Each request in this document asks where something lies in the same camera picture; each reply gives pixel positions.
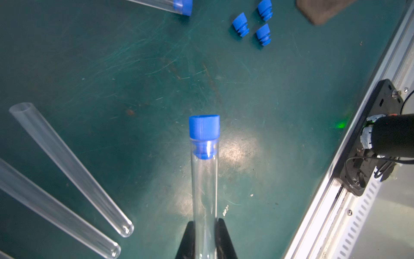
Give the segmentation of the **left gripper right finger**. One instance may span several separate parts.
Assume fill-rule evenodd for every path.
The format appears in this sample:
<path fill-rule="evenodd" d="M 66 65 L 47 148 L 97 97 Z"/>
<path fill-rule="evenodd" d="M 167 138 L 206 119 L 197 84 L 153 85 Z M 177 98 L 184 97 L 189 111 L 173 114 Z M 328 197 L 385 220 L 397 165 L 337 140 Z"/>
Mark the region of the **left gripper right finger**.
<path fill-rule="evenodd" d="M 238 259 L 224 219 L 217 219 L 215 226 L 215 244 L 218 259 Z"/>

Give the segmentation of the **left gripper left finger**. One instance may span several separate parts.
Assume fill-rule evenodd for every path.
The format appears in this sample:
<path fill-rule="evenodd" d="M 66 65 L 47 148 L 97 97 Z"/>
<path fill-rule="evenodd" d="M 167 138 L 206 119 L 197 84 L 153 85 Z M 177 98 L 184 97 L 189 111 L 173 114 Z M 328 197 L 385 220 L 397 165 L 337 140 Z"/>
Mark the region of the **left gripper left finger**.
<path fill-rule="evenodd" d="M 175 259 L 194 259 L 195 258 L 195 227 L 194 221 L 187 223 L 180 246 L 177 250 Z"/>

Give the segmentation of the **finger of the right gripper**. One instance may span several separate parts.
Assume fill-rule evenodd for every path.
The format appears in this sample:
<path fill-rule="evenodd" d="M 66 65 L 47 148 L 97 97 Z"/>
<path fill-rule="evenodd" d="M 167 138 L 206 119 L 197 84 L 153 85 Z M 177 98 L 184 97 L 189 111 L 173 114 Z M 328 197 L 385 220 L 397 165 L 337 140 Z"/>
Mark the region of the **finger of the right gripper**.
<path fill-rule="evenodd" d="M 313 24 L 322 25 L 356 0 L 296 0 L 299 11 Z"/>

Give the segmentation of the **blue stopper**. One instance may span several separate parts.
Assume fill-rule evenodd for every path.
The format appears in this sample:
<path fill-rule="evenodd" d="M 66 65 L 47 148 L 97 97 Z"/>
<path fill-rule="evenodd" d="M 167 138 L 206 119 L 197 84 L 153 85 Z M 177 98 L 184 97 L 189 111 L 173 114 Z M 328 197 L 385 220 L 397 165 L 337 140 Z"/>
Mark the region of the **blue stopper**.
<path fill-rule="evenodd" d="M 272 2 L 271 0 L 262 0 L 257 5 L 257 10 L 259 12 L 260 17 L 263 21 L 268 21 L 272 18 L 273 12 L 272 12 Z"/>
<path fill-rule="evenodd" d="M 263 25 L 256 31 L 257 39 L 261 46 L 267 46 L 271 42 L 271 32 L 268 24 Z"/>
<path fill-rule="evenodd" d="M 248 27 L 248 21 L 244 13 L 241 13 L 240 15 L 238 15 L 233 20 L 232 25 L 234 29 L 236 30 L 237 34 L 239 35 L 239 37 L 241 38 L 245 37 L 250 32 L 250 29 Z"/>

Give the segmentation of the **test tube diagonal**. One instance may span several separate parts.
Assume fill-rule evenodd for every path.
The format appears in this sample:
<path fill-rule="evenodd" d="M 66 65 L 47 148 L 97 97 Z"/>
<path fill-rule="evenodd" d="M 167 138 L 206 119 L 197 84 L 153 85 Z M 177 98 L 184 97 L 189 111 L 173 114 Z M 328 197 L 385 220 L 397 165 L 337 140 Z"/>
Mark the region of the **test tube diagonal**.
<path fill-rule="evenodd" d="M 18 103 L 10 107 L 9 112 L 115 231 L 121 237 L 130 237 L 134 232 L 132 221 L 101 187 L 34 104 Z"/>
<path fill-rule="evenodd" d="M 189 118 L 195 258 L 216 259 L 220 116 Z"/>

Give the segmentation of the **test tube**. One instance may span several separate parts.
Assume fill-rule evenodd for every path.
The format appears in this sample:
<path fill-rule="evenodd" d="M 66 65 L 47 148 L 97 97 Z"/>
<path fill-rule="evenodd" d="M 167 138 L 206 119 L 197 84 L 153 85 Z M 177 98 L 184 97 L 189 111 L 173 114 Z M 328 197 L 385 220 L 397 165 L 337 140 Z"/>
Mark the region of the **test tube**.
<path fill-rule="evenodd" d="M 152 8 L 176 13 L 184 16 L 191 16 L 193 0 L 129 0 L 130 2 L 142 4 Z"/>
<path fill-rule="evenodd" d="M 1 190 L 105 259 L 117 259 L 121 246 L 1 160 Z"/>

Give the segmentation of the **test tube horizontal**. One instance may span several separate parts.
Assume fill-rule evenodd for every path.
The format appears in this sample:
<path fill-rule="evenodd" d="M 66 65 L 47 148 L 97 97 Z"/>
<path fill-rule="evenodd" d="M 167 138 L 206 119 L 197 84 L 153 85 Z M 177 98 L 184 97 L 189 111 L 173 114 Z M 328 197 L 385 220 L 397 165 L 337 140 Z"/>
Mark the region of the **test tube horizontal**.
<path fill-rule="evenodd" d="M 0 259 L 14 259 L 14 258 L 4 253 L 3 251 L 0 251 Z"/>

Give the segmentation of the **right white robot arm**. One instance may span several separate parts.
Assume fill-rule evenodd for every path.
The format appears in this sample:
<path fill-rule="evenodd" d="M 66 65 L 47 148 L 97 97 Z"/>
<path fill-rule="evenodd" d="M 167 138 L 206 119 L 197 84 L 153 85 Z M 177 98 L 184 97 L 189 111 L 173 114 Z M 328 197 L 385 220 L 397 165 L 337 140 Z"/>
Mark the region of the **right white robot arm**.
<path fill-rule="evenodd" d="M 314 25 L 325 24 L 354 1 L 297 1 L 299 10 Z M 374 113 L 366 116 L 360 143 L 377 155 L 414 157 L 414 115 Z"/>

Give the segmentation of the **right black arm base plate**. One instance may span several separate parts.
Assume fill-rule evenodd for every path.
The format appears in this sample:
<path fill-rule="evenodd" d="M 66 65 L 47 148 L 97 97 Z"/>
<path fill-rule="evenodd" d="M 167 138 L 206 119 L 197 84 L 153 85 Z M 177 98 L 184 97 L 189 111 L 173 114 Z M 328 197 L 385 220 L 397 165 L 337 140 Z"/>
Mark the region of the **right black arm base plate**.
<path fill-rule="evenodd" d="M 387 179 L 397 163 L 413 164 L 414 116 L 388 79 L 375 86 L 333 174 L 347 191 L 362 196 L 371 177 Z"/>

